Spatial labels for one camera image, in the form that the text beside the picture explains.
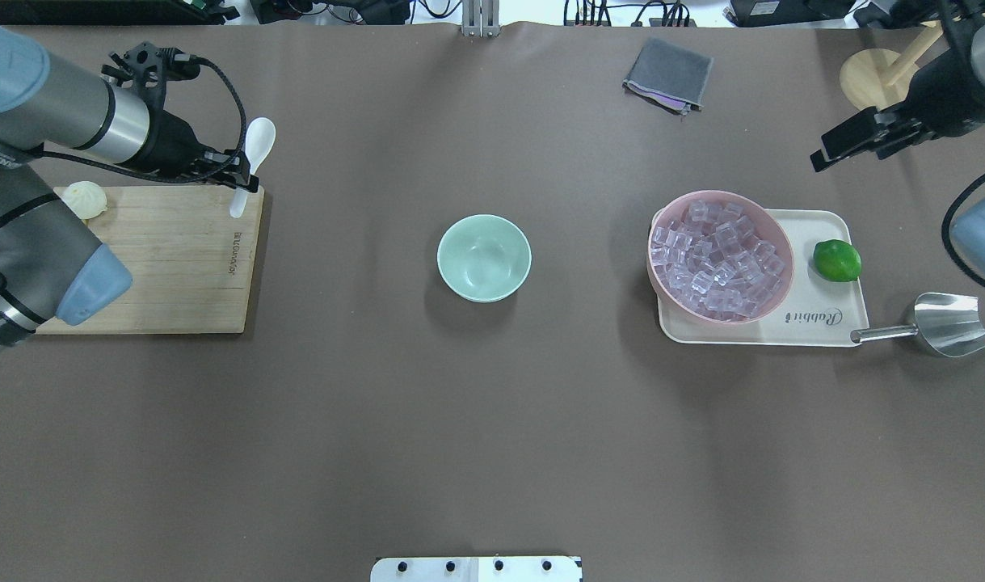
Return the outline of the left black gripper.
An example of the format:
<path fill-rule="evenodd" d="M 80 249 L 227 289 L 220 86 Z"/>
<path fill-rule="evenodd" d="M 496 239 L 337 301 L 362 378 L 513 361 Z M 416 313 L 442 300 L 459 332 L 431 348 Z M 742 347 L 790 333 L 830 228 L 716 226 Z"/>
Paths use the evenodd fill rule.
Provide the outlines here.
<path fill-rule="evenodd" d="M 142 148 L 142 170 L 156 175 L 186 175 L 190 182 L 259 191 L 259 177 L 241 149 L 215 151 L 197 140 L 188 122 L 167 111 L 151 117 Z"/>

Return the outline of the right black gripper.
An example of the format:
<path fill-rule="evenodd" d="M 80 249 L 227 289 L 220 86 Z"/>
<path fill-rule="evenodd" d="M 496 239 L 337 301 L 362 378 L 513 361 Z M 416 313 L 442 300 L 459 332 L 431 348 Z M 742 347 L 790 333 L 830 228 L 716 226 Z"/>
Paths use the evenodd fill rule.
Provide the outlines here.
<path fill-rule="evenodd" d="M 911 78 L 908 95 L 895 107 L 867 107 L 822 136 L 810 155 L 816 172 L 858 154 L 880 161 L 910 146 L 939 137 L 960 137 L 980 128 L 979 105 L 973 96 L 972 70 L 955 58 L 937 58 Z M 925 129 L 913 129 L 913 120 Z"/>

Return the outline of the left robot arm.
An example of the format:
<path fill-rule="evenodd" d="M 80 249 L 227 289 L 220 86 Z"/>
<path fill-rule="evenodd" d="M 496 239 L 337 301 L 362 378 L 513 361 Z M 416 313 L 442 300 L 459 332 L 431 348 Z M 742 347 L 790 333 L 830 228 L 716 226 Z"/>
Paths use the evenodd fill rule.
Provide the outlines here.
<path fill-rule="evenodd" d="M 108 244 L 38 176 L 38 159 L 257 191 L 238 97 L 238 142 L 225 150 L 200 143 L 188 122 L 166 110 L 168 84 L 202 69 L 218 66 L 141 43 L 112 54 L 94 74 L 0 25 L 0 353 L 52 319 L 77 327 L 133 286 Z"/>

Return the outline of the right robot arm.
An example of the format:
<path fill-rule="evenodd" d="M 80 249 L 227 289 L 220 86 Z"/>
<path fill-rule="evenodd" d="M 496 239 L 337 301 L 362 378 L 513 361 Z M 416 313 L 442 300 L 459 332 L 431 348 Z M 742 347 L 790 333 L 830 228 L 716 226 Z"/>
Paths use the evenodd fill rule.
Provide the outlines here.
<path fill-rule="evenodd" d="M 818 172 L 861 152 L 885 159 L 939 137 L 960 137 L 985 125 L 985 1 L 898 1 L 894 23 L 936 16 L 948 48 L 911 78 L 901 102 L 874 106 L 828 130 L 810 156 Z M 985 288 L 985 198 L 967 199 L 985 184 L 985 173 L 950 204 L 941 223 L 944 250 L 969 279 Z"/>

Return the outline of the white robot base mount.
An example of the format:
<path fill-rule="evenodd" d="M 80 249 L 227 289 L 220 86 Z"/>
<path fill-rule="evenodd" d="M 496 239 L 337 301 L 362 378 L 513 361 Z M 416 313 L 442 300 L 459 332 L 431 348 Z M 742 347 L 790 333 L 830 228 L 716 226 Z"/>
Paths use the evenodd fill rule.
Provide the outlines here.
<path fill-rule="evenodd" d="M 378 559 L 370 581 L 583 581 L 580 557 L 492 555 Z"/>

